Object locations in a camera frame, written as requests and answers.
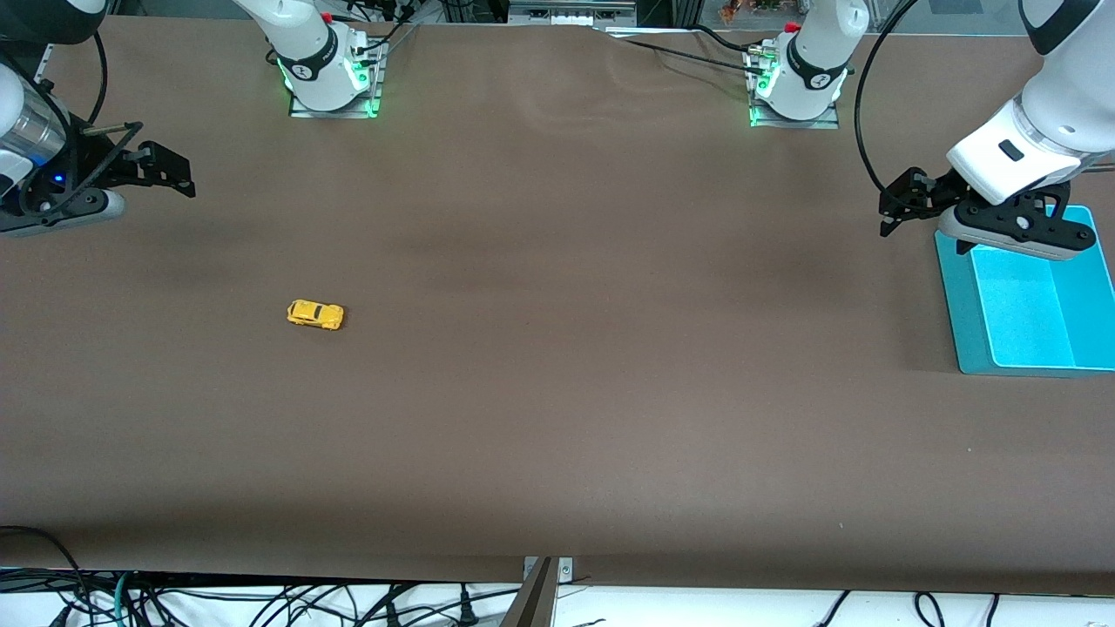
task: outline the cable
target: cable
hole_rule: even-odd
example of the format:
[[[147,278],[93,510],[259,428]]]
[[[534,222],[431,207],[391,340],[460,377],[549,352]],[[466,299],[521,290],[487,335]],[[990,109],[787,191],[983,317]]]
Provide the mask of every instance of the cable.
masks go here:
[[[403,46],[403,42],[407,40],[407,37],[410,37],[410,35],[414,33],[414,31],[418,30],[419,26],[421,25],[416,23],[410,28],[408,28],[407,31],[403,33],[403,37],[400,37],[399,40],[395,42],[395,46],[391,46],[390,49],[384,52],[384,58],[390,57],[392,52],[398,50],[399,46]]]
[[[372,44],[370,46],[365,46],[363,48],[357,48],[356,49],[356,54],[357,55],[362,55],[362,54],[365,54],[365,52],[367,52],[369,50],[375,50],[376,48],[379,48],[384,44],[387,44],[387,40],[390,39],[391,36],[395,35],[395,31],[399,30],[399,28],[401,28],[404,23],[406,23],[406,21],[404,21],[404,20],[399,20],[399,21],[395,22],[395,26],[391,27],[391,30],[389,30],[387,32],[387,35],[384,36],[382,39],[380,39],[379,41],[377,41],[377,42],[375,42],[375,44]]]
[[[716,59],[710,59],[708,57],[701,57],[701,56],[698,56],[698,55],[690,55],[689,52],[682,52],[681,50],[673,50],[672,48],[663,48],[661,46],[655,46],[653,44],[646,44],[643,41],[634,41],[632,39],[623,39],[623,41],[627,41],[628,44],[630,44],[632,46],[639,46],[641,48],[649,48],[651,50],[658,50],[659,52],[666,52],[666,54],[669,54],[669,55],[676,55],[678,57],[685,57],[687,59],[692,59],[695,61],[701,61],[701,62],[710,64],[710,65],[714,65],[714,66],[720,66],[720,67],[726,67],[726,68],[731,68],[731,69],[738,69],[740,71],[745,71],[745,73],[748,73],[748,74],[763,74],[763,70],[760,70],[759,68],[744,67],[744,66],[739,66],[739,65],[736,65],[736,64],[729,64],[729,62],[726,62],[726,61],[719,61],[719,60],[716,60]]]
[[[288,618],[288,623],[293,623],[293,610],[292,610],[291,608],[293,607],[293,605],[294,605],[294,601],[297,601],[297,600],[301,599],[302,597],[304,597],[304,596],[309,595],[310,592],[312,592],[312,591],[317,590],[318,588],[320,588],[320,586],[309,586],[309,587],[307,587],[307,588],[306,588],[304,590],[302,590],[301,592],[299,592],[299,594],[294,595],[293,597],[290,597],[290,596],[289,596],[289,594],[290,594],[291,591],[293,591],[293,590],[294,590],[294,588],[293,588],[293,587],[291,587],[291,588],[287,588],[287,589],[285,589],[285,590],[284,590],[284,591],[283,591],[282,594],[280,594],[280,595],[279,595],[278,597],[275,597],[275,599],[274,599],[274,600],[279,600],[280,598],[285,598],[285,599],[287,599],[287,602],[285,602],[285,604],[284,604],[284,605],[283,605],[282,607],[280,607],[279,609],[277,609],[277,610],[275,610],[275,611],[274,611],[274,612],[273,612],[273,614],[271,615],[271,617],[270,617],[270,618],[268,618],[268,619],[266,619],[266,620],[265,620],[265,621],[263,623],[263,625],[261,625],[261,627],[268,627],[268,625],[271,625],[271,621],[272,621],[272,620],[274,620],[275,618],[278,618],[278,617],[279,617],[279,615],[283,612],[283,610],[287,610],[287,618]],[[266,609],[268,609],[269,607],[271,607],[271,602],[269,602],[268,605],[263,606],[263,609],[262,609],[262,610],[260,610],[260,614],[258,614],[258,615],[256,615],[255,619],[253,619],[253,620],[252,620],[252,623],[251,623],[251,625],[249,625],[249,627],[252,627],[252,626],[254,626],[254,625],[255,625],[255,620],[259,620],[259,617],[260,617],[260,616],[262,616],[262,615],[263,615],[263,612],[264,612],[264,611],[265,611],[265,610],[266,610]]]
[[[921,611],[921,599],[929,599],[929,602],[933,605],[933,611],[937,612],[937,625],[929,621]],[[929,592],[918,592],[913,596],[913,609],[918,612],[918,618],[925,624],[925,627],[944,627],[944,615],[941,614],[941,606],[937,605],[937,598]]]
[[[399,623],[399,610],[394,602],[387,604],[387,627],[401,627]]]
[[[863,71],[860,74],[860,83],[855,86],[855,105],[853,106],[853,126],[855,127],[855,147],[860,151],[860,160],[863,161],[863,167],[867,171],[867,176],[871,177],[871,182],[879,190],[879,193],[883,194],[886,200],[892,203],[898,204],[903,209],[910,209],[918,212],[925,211],[925,208],[915,204],[910,204],[902,202],[890,190],[883,182],[879,180],[879,175],[875,174],[874,166],[871,165],[871,158],[867,156],[867,148],[863,144],[863,124],[861,120],[860,107],[863,103],[863,87],[867,84],[867,74],[871,71],[871,66],[875,62],[875,55],[879,54],[879,48],[886,40],[886,37],[894,30],[899,21],[910,11],[910,9],[918,3],[918,0],[905,0],[902,4],[894,8],[894,11],[886,18],[883,23],[883,28],[879,30],[879,38],[875,39],[875,45],[871,47],[871,52],[867,54],[867,60],[863,64]]]
[[[302,607],[295,609],[291,614],[290,621],[293,623],[298,618],[301,618],[302,615],[309,614],[310,609],[319,609],[320,606],[318,604],[320,601],[322,601],[329,595],[332,595],[333,592],[340,590],[341,588],[345,588],[347,590],[348,586],[333,586],[332,588],[326,590],[324,592],[321,592],[317,597],[313,597],[313,600],[311,600],[311,601],[303,601]]]
[[[165,588],[161,590],[158,595],[183,595],[186,597],[195,597],[211,601],[265,601],[268,599],[274,599],[271,595],[224,595],[216,592],[195,592],[193,590],[181,590],[178,588]]]
[[[11,59],[11,57],[8,55],[8,52],[3,52],[3,55],[6,57],[8,57],[9,59]],[[47,100],[48,100],[48,103],[50,103],[50,106],[52,108],[57,108],[57,106],[54,104],[54,102],[50,98],[47,98]],[[74,576],[77,578],[77,585],[78,585],[79,588],[81,588],[81,594],[85,596],[86,604],[89,605],[90,607],[93,606],[93,598],[89,596],[89,587],[86,585],[85,577],[81,575],[81,568],[77,565],[77,561],[74,559],[74,556],[70,554],[69,550],[66,549],[66,547],[58,540],[58,538],[55,538],[54,536],[51,536],[50,533],[48,533],[48,532],[46,532],[46,531],[43,531],[41,529],[36,529],[33,527],[23,527],[21,524],[0,524],[0,531],[11,531],[11,532],[14,532],[14,533],[28,533],[30,536],[37,536],[39,538],[42,538],[46,541],[48,541],[51,544],[54,544],[55,548],[58,549],[58,552],[60,552],[62,554],[62,557],[66,558],[66,562],[69,565],[70,570],[74,571]],[[94,619],[93,619],[93,615],[90,614],[89,615],[89,626],[93,627],[93,625],[94,625]]]
[[[0,55],[2,55],[4,59],[8,60],[8,64],[12,67],[12,69],[16,70],[17,74],[19,74],[20,78],[30,84],[31,88],[35,89],[35,93],[38,94],[39,97],[47,103],[47,106],[50,107],[50,110],[55,114],[55,116],[58,118],[59,124],[61,124],[62,128],[66,131],[66,144],[69,146],[69,167],[67,168],[66,185],[69,186],[70,182],[74,180],[74,175],[76,174],[77,170],[77,142],[75,141],[76,133],[74,131],[74,125],[70,123],[69,116],[67,116],[61,112],[58,105],[55,104],[55,99],[50,97],[50,94],[48,94],[42,88],[41,85],[36,83],[32,79],[32,77],[29,76],[26,70],[23,70],[23,68],[16,62],[16,59],[12,58],[12,56],[8,54],[7,50],[0,49]],[[107,170],[108,166],[113,163],[113,161],[117,156],[119,156],[120,152],[124,151],[124,146],[128,142],[130,142],[133,137],[135,137],[136,133],[138,133],[140,128],[143,128],[143,123],[142,122],[125,123],[124,126],[128,129],[128,132],[124,135],[124,138],[120,139],[119,143],[117,143],[115,146],[113,146],[113,149],[109,151],[105,155],[105,157],[100,160],[100,163],[98,163],[97,166],[94,167],[93,171],[88,175],[86,175],[86,177],[80,183],[77,184],[77,186],[70,190],[70,192],[66,196],[64,196],[62,200],[58,201],[58,203],[51,208],[51,211],[66,209],[69,205],[69,203],[74,201],[75,197],[77,197],[83,192],[91,187],[93,183],[97,180],[97,177],[104,174],[105,170]],[[33,175],[38,173],[38,170],[39,168],[36,168],[30,175],[28,175],[28,180],[33,179]],[[19,192],[20,209],[25,213],[27,212],[26,201],[27,201],[28,186],[29,185],[23,185]],[[0,529],[17,529],[17,528],[22,530],[33,529],[30,527],[23,528],[20,525],[0,527]]]
[[[638,26],[639,26],[639,27],[644,27],[644,26],[647,26],[647,21],[648,21],[648,20],[650,20],[650,16],[653,16],[653,15],[655,15],[655,11],[657,11],[657,10],[658,10],[658,7],[660,7],[661,4],[662,4],[662,0],[658,0],[657,2],[655,2],[655,6],[653,6],[653,7],[651,7],[651,8],[650,8],[650,10],[649,10],[649,11],[647,11],[647,15],[646,15],[646,16],[643,17],[643,20],[642,20],[642,23],[640,23],[640,25],[638,25]]]
[[[418,586],[417,583],[400,583],[398,586],[392,586],[389,590],[387,590],[386,595],[380,597],[378,601],[371,605],[371,609],[369,609],[363,615],[363,617],[360,618],[360,620],[357,620],[356,623],[352,624],[352,627],[363,627],[371,620],[371,617],[375,616],[377,611],[387,607],[387,604],[394,601],[395,599],[399,598],[405,592],[411,590],[413,588],[416,588],[417,586]]]
[[[105,56],[105,42],[100,40],[100,31],[93,33],[93,40],[97,44],[97,58],[100,60],[100,88],[97,89],[97,102],[89,112],[90,126],[97,123],[100,107],[105,106],[105,96],[108,94],[108,57]]]
[[[64,607],[62,610],[58,612],[58,616],[50,621],[50,627],[66,627],[66,621],[69,619],[71,611],[74,611],[74,608],[70,606]]]
[[[124,608],[122,604],[124,600],[124,581],[127,578],[127,572],[120,575],[120,578],[116,581],[116,591],[113,592],[113,614],[116,616],[117,627],[124,627]]]
[[[473,601],[482,601],[484,599],[492,599],[492,598],[495,598],[495,597],[504,597],[504,596],[507,596],[507,595],[514,595],[517,591],[518,591],[518,588],[512,588],[510,590],[498,590],[498,591],[495,591],[495,592],[487,592],[485,595],[475,595],[474,597],[472,597],[471,600],[473,600]],[[418,623],[421,623],[423,620],[426,620],[427,618],[429,618],[432,616],[436,616],[436,615],[442,614],[444,611],[448,611],[450,609],[459,607],[460,605],[462,605],[462,602],[457,601],[457,602],[454,602],[454,604],[444,605],[444,606],[442,606],[439,608],[435,608],[432,611],[426,612],[426,614],[419,616],[418,618],[415,618],[414,620],[410,620],[409,623],[404,623],[403,627],[413,627],[414,625],[417,625]]]
[[[260,611],[258,611],[255,614],[255,616],[252,617],[252,620],[251,620],[251,623],[248,624],[248,626],[249,627],[254,627],[255,623],[260,618],[263,618],[263,614],[268,610],[269,607],[271,607],[272,604],[279,602],[279,599],[281,599],[281,598],[285,597],[287,595],[289,595],[290,591],[293,590],[293,589],[294,589],[293,586],[284,586],[281,592],[279,592],[274,597],[271,597],[271,600],[269,600],[263,607],[260,608]]]
[[[991,621],[995,620],[995,610],[997,609],[999,609],[998,592],[991,595],[991,607],[987,609],[987,621],[983,623],[983,627],[991,627]]]
[[[725,48],[729,50],[735,50],[737,52],[746,52],[747,49],[750,48],[752,46],[763,44],[762,39],[759,39],[758,41],[753,41],[750,44],[744,44],[744,45],[733,44],[731,41],[728,41],[727,39],[720,37],[720,33],[718,33],[717,31],[712,30],[711,28],[702,23],[695,23],[690,26],[687,30],[699,30],[700,32],[704,32],[705,35],[715,39],[716,42],[719,44],[720,46],[724,46]]]
[[[473,610],[473,598],[468,595],[468,586],[460,585],[460,618],[457,619],[458,627],[473,627],[479,623],[476,611]]]
[[[151,616],[147,615],[147,609],[143,604],[144,589],[139,589],[139,599],[134,600],[132,595],[127,594],[125,590],[123,600],[128,606],[128,618],[132,620],[132,625],[138,625],[138,627],[152,627]]]
[[[844,605],[844,599],[852,594],[852,590],[844,590],[836,597],[836,601],[833,602],[832,607],[828,608],[828,614],[825,615],[825,619],[817,623],[817,627],[828,627],[833,624],[833,618],[836,618],[836,612],[840,611],[840,606]]]

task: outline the silver cylinder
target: silver cylinder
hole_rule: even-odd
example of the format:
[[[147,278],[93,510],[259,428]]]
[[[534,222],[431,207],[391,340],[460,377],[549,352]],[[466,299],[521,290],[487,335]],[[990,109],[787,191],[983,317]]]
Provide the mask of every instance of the silver cylinder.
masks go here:
[[[66,131],[50,105],[26,80],[2,65],[0,75],[0,98],[17,106],[19,100],[23,103],[11,127],[0,136],[0,147],[43,165],[66,146]]]

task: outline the green led light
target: green led light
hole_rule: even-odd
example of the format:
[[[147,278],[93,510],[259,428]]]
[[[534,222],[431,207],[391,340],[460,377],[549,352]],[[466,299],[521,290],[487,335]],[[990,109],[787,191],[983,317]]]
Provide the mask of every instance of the green led light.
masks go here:
[[[365,79],[361,79],[356,74],[356,68],[352,64],[345,64],[345,71],[349,75],[349,80],[352,81],[353,89],[363,89]]]
[[[290,76],[287,75],[287,68],[282,67],[282,64],[279,64],[279,73],[282,74],[282,84],[287,90],[293,91],[294,88],[290,86]]]

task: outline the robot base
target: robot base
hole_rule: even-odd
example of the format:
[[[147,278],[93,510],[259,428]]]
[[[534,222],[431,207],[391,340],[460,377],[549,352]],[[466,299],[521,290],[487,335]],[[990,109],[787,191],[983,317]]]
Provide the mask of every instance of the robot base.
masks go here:
[[[366,54],[365,62],[370,65],[357,71],[367,73],[369,86],[367,90],[353,98],[351,103],[339,109],[321,112],[307,107],[291,91],[290,117],[321,117],[328,119],[367,119],[378,117],[379,103],[384,96],[384,78],[387,73],[387,50],[390,44],[385,42]]]
[[[744,52],[744,66],[755,67],[763,69],[764,71],[770,71],[772,59],[769,55],[764,55],[764,48],[769,48],[766,46],[767,42],[773,40],[764,41],[762,47],[753,47],[752,51]],[[766,74],[747,74],[747,98],[750,102],[750,124],[752,126],[774,126],[777,128],[820,128],[820,129],[835,129],[840,128],[840,118],[836,116],[836,105],[835,103],[828,105],[823,114],[813,119],[789,119],[783,117],[775,113],[775,110],[766,102],[760,99],[755,95],[755,90],[758,89],[759,81],[767,78]]]

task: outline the white floor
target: white floor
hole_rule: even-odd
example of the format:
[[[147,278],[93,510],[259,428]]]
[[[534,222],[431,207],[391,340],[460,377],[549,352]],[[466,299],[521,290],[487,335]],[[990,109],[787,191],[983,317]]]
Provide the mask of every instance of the white floor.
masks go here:
[[[513,585],[471,585],[476,594],[504,590]],[[361,611],[385,591],[384,586],[353,587]],[[206,592],[277,595],[279,588],[222,588]],[[399,598],[399,610],[415,605],[447,605],[458,600],[458,585],[423,585]],[[838,592],[805,590],[725,590],[691,588],[618,588],[564,586],[559,592],[554,627],[579,627],[599,619],[600,627],[813,627],[824,618]],[[990,597],[987,595],[935,595],[948,627],[983,627]],[[188,627],[248,627],[262,602],[209,601],[183,596],[162,597],[167,607]],[[476,601],[479,617],[502,612],[512,596]],[[112,606],[112,599],[100,598]],[[339,592],[322,605],[351,612],[351,604]],[[54,594],[0,595],[0,627],[47,627],[62,605]],[[925,604],[925,611],[933,619]],[[456,610],[449,610],[456,616]],[[403,624],[421,612],[403,616]],[[272,623],[284,625],[285,614]],[[68,625],[88,625],[71,616]],[[423,625],[447,625],[430,618]],[[338,618],[309,614],[297,627],[337,627]],[[913,595],[900,592],[853,592],[844,602],[833,627],[924,627],[913,610]],[[1115,627],[1115,599],[1065,597],[1002,597],[995,627]]]

